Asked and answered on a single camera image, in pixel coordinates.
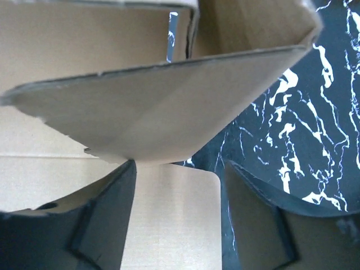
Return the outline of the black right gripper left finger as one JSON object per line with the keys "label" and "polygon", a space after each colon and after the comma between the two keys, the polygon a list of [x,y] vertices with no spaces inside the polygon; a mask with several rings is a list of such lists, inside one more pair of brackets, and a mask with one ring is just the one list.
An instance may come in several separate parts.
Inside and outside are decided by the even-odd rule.
{"label": "black right gripper left finger", "polygon": [[36,209],[1,212],[1,268],[119,269],[136,176],[130,160]]}

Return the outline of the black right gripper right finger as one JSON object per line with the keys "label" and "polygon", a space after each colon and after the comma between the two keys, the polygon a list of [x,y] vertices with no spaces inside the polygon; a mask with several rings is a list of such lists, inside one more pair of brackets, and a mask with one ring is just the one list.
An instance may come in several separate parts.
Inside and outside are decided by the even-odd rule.
{"label": "black right gripper right finger", "polygon": [[224,185],[243,269],[359,268],[359,210],[304,201],[233,161]]}

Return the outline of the brown cardboard box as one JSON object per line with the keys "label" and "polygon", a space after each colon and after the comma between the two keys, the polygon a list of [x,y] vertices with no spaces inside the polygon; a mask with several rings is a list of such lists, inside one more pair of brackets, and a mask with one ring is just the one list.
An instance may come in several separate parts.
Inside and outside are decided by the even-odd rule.
{"label": "brown cardboard box", "polygon": [[311,1],[2,1],[1,212],[137,168],[120,268],[221,269],[216,174],[177,165],[306,55]]}

